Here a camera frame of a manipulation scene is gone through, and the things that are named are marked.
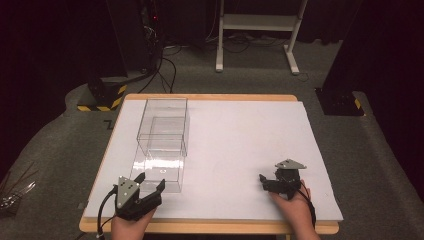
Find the hand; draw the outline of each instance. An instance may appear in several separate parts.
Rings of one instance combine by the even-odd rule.
[[[147,225],[155,214],[156,208],[144,215],[138,221],[127,221],[118,216],[112,219],[113,240],[141,240]]]
[[[311,190],[305,188],[305,182],[302,181],[300,191],[305,195],[311,197]],[[312,225],[311,212],[309,210],[308,201],[299,193],[296,192],[292,199],[287,200],[282,198],[277,193],[269,192],[272,200],[280,208],[282,214],[290,223],[295,232],[296,238],[301,239],[320,239]]]

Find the clear acrylic container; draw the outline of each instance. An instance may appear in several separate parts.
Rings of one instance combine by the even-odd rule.
[[[155,191],[165,179],[164,192],[181,192],[189,123],[186,98],[147,99],[137,135],[139,149],[131,174],[146,173],[142,191]]]

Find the yellow and black hazard tape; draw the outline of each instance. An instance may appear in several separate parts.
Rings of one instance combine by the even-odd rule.
[[[77,108],[79,111],[83,112],[89,112],[89,111],[114,111],[118,108],[119,104],[122,101],[122,97],[124,96],[124,92],[127,89],[127,85],[121,86],[116,96],[113,97],[113,99],[110,99],[110,104],[107,105],[97,105],[97,104],[78,104]]]

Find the wooden table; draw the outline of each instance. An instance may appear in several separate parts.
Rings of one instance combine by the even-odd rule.
[[[126,96],[124,106],[127,101],[131,100],[145,100],[147,98],[187,98],[190,100],[213,100],[213,101],[293,101],[297,102],[297,98],[293,95],[244,95],[244,94],[129,94]],[[120,124],[120,116],[118,116],[115,125],[114,133],[111,140],[115,135],[116,126]],[[104,167],[104,161],[100,166],[99,173],[96,177],[98,183],[100,170]],[[85,217],[85,214],[80,221],[80,229],[83,232],[96,232],[95,217]],[[318,234],[335,234],[339,230],[338,220],[319,220],[316,222],[316,231]],[[110,222],[105,224],[104,231],[110,231]],[[148,225],[146,232],[148,233],[193,233],[193,234],[286,234],[292,233],[292,229],[287,222],[282,220],[229,220],[229,219],[166,219],[154,218]]]

